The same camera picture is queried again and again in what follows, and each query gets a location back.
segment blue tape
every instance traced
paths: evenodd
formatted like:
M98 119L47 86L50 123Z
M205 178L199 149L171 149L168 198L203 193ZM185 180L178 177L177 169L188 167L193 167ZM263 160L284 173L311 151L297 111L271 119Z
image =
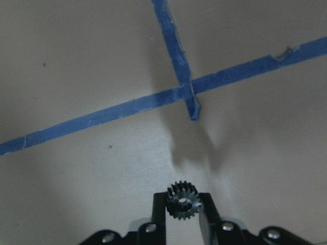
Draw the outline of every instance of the blue tape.
M325 54L327 54L327 37L302 44L294 50L287 50L277 58L268 55L195 79L193 80L194 92L202 93Z
M54 125L24 137L10 140L0 144L0 156L11 152L44 143L66 134L74 133L83 129L107 123L125 116L151 110L153 108L168 105L182 99L180 88L172 88L159 93L128 101L104 110L77 117L75 119Z
M191 120L197 120L199 118L200 105L195 97L191 82L190 66L178 40L177 30L170 16L168 3L166 0L152 0L152 3L181 86L181 95L185 100Z

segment screw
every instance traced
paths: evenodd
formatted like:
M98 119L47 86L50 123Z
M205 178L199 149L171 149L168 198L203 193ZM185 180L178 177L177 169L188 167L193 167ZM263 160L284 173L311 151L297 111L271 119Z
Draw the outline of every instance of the screw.
M224 231L232 231L234 229L234 225L231 222L225 222L221 227Z
M268 230L267 235L272 239L279 239L281 237L280 233L277 230Z
M156 224L148 224L147 227L145 228L145 232L154 232L157 229Z
M114 234L113 233L108 233L102 238L102 243L111 242L113 240L114 240Z

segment gear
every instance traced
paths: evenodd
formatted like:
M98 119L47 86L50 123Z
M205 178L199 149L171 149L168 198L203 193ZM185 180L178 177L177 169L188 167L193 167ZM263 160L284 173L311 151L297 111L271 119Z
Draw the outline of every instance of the gear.
M174 218L185 220L199 212L201 206L199 193L191 183L186 181L175 182L171 188L168 188L166 194L167 211Z

